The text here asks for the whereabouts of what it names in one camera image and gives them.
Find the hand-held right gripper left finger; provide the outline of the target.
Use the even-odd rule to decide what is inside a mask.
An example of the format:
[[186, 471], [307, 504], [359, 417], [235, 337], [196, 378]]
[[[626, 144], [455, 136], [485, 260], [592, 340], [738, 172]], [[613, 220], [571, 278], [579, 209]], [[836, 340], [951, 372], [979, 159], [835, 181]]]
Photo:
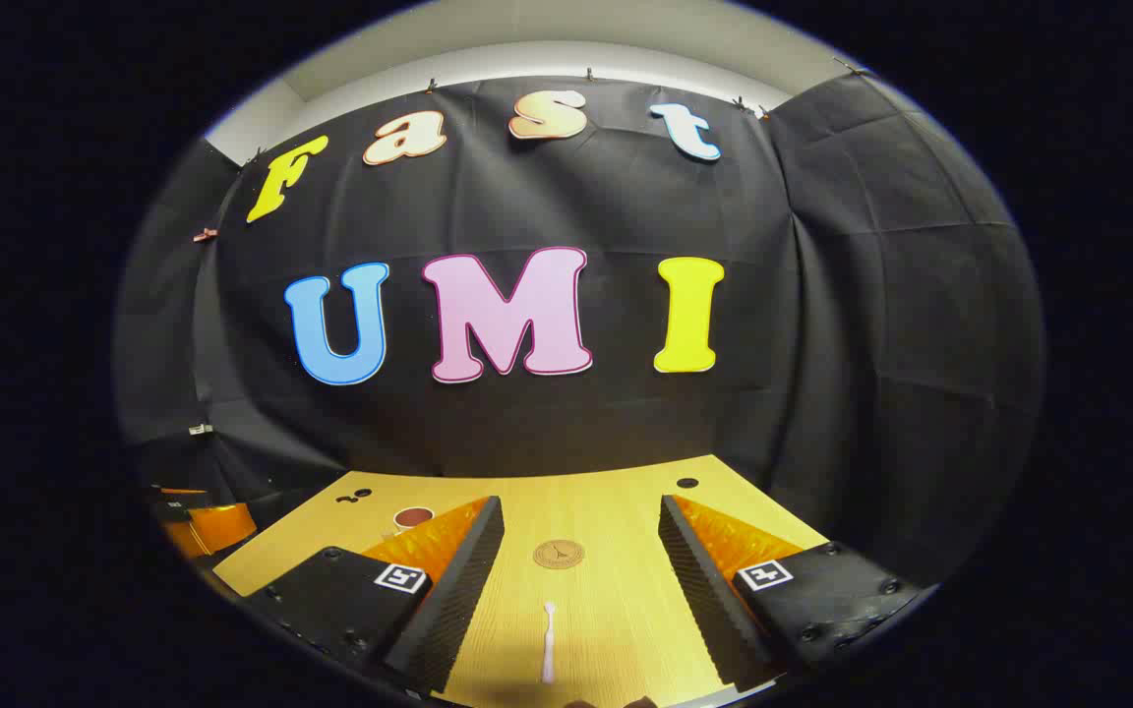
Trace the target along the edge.
[[347, 672], [442, 693], [504, 534], [489, 495], [365, 553], [320, 548], [242, 604]]

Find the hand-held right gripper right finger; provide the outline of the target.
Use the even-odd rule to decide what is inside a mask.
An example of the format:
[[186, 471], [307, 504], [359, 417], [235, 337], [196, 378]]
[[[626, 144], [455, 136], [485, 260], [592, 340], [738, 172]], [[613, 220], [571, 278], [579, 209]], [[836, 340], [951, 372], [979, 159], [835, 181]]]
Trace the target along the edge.
[[681, 495], [664, 495], [658, 538], [719, 681], [751, 689], [830, 671], [925, 588], [838, 541], [800, 548]]

